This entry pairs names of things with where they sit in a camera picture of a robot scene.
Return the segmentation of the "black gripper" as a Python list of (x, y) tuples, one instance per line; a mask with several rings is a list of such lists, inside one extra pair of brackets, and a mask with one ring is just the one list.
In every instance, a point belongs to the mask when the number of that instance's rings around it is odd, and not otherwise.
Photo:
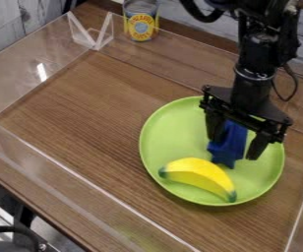
[(212, 142), (222, 141), (226, 120), (257, 133), (246, 151), (246, 159), (257, 160), (269, 143), (283, 142), (292, 119), (269, 100), (276, 71), (256, 73), (237, 65), (234, 74), (232, 88), (202, 87), (198, 106), (205, 112), (206, 134)]

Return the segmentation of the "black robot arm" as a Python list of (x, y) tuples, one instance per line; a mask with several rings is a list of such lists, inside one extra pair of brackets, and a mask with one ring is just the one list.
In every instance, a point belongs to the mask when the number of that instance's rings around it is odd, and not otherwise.
[(194, 0), (180, 0), (189, 14), (204, 23), (216, 22), (225, 13), (238, 21), (240, 56), (234, 82), (229, 88), (205, 85), (202, 100), (208, 138), (220, 142), (224, 125), (233, 121), (256, 133), (246, 159), (257, 159), (268, 145), (284, 141), (291, 117), (272, 103), (277, 93), (279, 68), (297, 56), (299, 0), (204, 0), (213, 8), (205, 15)]

